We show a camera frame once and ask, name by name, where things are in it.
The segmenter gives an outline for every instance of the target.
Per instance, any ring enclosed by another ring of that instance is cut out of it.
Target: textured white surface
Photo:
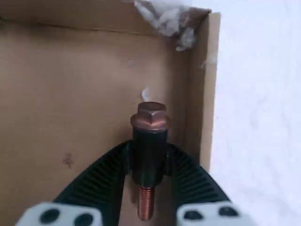
[[[300,225],[301,2],[192,4],[222,14],[211,174],[258,225]]]

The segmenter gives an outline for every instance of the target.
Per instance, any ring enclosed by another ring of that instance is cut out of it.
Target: bolt threads
[[[154,209],[155,188],[139,189],[138,217],[140,220],[149,220]]]

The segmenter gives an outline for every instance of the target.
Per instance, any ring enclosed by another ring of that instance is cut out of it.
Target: brown cardboard
[[[169,141],[200,156],[208,170],[216,63],[203,62],[217,52],[220,15],[203,20],[193,50],[176,52],[163,38],[133,34],[152,29],[130,2],[129,15],[116,0],[96,9],[96,1],[89,7],[73,1],[70,8],[49,2],[0,2],[0,224],[13,225],[26,208],[53,200],[87,166],[130,139],[129,118],[145,87],[151,100],[167,105]],[[81,7],[79,20],[74,15]],[[121,19],[106,13],[112,7]],[[120,225],[173,225],[168,180],[156,189],[153,219],[141,222],[137,187],[127,178]]]

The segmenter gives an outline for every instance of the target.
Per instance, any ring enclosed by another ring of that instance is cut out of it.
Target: bolt
[[[149,220],[152,217],[154,210],[155,188],[139,189],[139,202],[138,202],[138,217],[140,220]]]
[[[156,102],[142,102],[138,105],[138,113],[131,117],[131,124],[136,129],[150,133],[160,133],[167,130],[170,119],[166,115],[164,104]],[[139,189],[138,217],[149,220],[154,209],[155,187]]]
[[[138,113],[131,118],[132,126],[150,132],[167,130],[169,118],[166,116],[164,104],[156,102],[142,102],[138,105]]]

